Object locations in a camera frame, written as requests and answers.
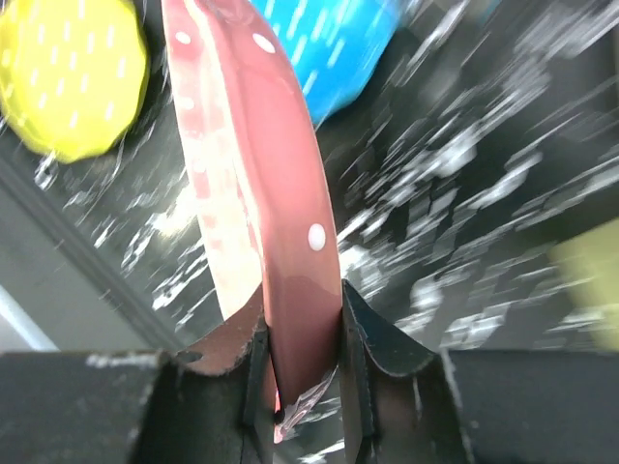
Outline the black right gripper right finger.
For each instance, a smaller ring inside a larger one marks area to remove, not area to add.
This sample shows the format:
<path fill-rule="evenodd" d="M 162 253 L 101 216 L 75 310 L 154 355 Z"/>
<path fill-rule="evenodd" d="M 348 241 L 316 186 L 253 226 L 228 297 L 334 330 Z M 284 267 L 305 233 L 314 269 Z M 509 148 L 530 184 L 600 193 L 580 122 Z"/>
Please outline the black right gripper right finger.
<path fill-rule="evenodd" d="M 614 463 L 610 352 L 432 352 L 342 286 L 340 395 L 350 463 Z"/>

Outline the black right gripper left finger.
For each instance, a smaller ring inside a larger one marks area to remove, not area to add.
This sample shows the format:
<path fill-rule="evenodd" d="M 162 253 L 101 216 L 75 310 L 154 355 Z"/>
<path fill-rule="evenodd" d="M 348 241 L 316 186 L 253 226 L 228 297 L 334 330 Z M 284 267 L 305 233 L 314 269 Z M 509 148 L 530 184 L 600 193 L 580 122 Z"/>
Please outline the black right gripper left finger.
<path fill-rule="evenodd" d="M 5 463 L 268 463 L 272 387 L 262 322 L 229 320 L 192 356 L 5 353 Z"/>

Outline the pink polka dot plate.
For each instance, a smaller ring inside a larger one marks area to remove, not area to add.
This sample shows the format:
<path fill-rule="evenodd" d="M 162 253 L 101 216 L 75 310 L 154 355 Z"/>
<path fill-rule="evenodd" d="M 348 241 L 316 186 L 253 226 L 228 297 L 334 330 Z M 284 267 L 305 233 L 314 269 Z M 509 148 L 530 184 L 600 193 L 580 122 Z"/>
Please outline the pink polka dot plate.
<path fill-rule="evenodd" d="M 247 1 L 165 1 L 178 130 L 221 313 L 256 301 L 269 329 L 281 440 L 337 365 L 333 211 L 303 93 Z"/>

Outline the orange polka dot plate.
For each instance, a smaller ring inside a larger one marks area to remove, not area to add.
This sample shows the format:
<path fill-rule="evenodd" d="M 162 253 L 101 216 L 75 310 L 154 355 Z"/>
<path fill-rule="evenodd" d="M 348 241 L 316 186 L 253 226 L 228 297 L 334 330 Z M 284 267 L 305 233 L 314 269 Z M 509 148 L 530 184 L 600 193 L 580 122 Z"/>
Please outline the orange polka dot plate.
<path fill-rule="evenodd" d="M 131 1 L 8 1 L 1 114 L 27 148 L 63 163 L 105 154 L 143 104 L 149 55 Z"/>

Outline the blue polka dot plate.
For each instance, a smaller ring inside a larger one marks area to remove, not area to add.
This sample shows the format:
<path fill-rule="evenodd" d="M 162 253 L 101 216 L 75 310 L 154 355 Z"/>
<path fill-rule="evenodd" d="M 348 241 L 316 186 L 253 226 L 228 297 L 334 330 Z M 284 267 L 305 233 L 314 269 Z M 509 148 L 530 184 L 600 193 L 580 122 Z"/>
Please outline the blue polka dot plate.
<path fill-rule="evenodd" d="M 352 103 L 399 24 L 395 1 L 254 0 L 279 38 L 317 125 Z"/>

